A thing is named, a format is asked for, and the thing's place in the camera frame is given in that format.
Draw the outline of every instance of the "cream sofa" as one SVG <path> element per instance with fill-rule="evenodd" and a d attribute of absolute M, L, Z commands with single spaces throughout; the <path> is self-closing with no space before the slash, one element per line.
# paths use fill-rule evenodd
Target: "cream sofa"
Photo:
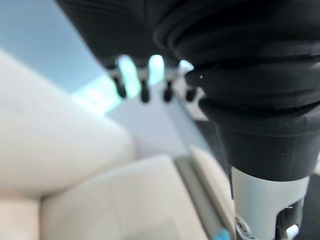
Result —
<path fill-rule="evenodd" d="M 78 108 L 1 50 L 0 86 L 1 240 L 209 238 L 170 156 L 140 159 L 122 126 Z M 214 194 L 221 181 L 202 176 L 232 212 L 219 174 L 222 197 Z M 232 226 L 232 213 L 226 218 Z"/>

